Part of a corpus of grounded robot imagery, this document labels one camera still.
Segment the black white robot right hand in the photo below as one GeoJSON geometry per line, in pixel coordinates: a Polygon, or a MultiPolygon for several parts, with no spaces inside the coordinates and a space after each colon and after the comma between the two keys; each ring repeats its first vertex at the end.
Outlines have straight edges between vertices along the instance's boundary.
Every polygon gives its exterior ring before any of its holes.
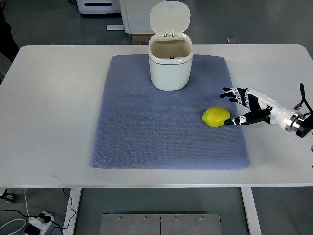
{"type": "Polygon", "coordinates": [[[223,88],[220,98],[228,97],[230,102],[236,102],[248,108],[246,114],[224,121],[225,125],[252,125],[259,122],[276,124],[286,130],[291,120],[296,116],[294,109],[283,107],[278,101],[253,88],[223,88]]]}

